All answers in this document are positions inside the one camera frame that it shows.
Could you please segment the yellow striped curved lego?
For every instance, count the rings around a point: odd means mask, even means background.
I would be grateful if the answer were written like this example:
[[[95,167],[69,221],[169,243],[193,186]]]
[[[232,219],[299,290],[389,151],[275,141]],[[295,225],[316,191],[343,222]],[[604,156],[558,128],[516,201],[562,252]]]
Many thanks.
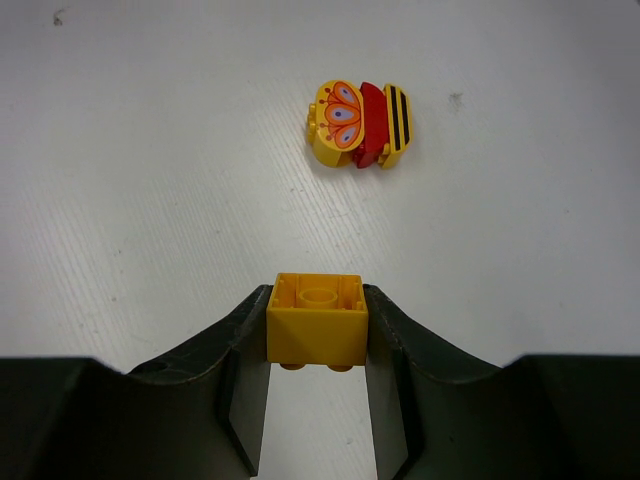
[[[378,164],[382,169],[397,165],[413,140],[411,103],[404,90],[393,84],[384,86],[387,105],[389,140],[383,147]]]

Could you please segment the yellow small lego brick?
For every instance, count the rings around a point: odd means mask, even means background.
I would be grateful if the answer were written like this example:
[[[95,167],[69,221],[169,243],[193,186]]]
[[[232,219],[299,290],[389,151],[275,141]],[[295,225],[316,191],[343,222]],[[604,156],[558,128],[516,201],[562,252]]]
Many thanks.
[[[280,273],[266,309],[267,360],[289,370],[363,366],[368,326],[360,276]]]

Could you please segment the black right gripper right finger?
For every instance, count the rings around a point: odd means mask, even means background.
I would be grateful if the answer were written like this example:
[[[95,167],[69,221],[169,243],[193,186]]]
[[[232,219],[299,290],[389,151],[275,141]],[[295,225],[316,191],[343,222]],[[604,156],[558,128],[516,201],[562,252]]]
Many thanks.
[[[639,360],[528,354],[497,367],[378,287],[365,366],[381,479],[635,479]]]

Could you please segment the red curved lego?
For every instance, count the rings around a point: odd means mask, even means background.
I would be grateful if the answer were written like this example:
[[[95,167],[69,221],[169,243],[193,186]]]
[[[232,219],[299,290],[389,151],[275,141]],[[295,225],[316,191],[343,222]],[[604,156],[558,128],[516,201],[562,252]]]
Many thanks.
[[[353,154],[353,162],[358,169],[368,168],[377,163],[389,143],[388,109],[384,92],[376,85],[363,82],[360,92],[364,100],[364,138]]]

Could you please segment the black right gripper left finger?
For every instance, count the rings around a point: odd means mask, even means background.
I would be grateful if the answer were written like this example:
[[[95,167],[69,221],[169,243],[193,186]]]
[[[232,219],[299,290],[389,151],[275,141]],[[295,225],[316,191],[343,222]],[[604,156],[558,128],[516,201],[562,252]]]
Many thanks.
[[[249,479],[270,378],[256,288],[231,313],[128,373],[89,357],[1,362],[5,479]]]

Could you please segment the yellow butterfly print lego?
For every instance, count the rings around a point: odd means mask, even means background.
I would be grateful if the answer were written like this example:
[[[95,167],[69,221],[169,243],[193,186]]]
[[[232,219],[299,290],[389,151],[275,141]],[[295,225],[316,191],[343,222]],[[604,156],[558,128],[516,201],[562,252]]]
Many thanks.
[[[307,139],[324,166],[346,166],[364,139],[364,100],[358,88],[345,80],[325,82],[307,113]]]

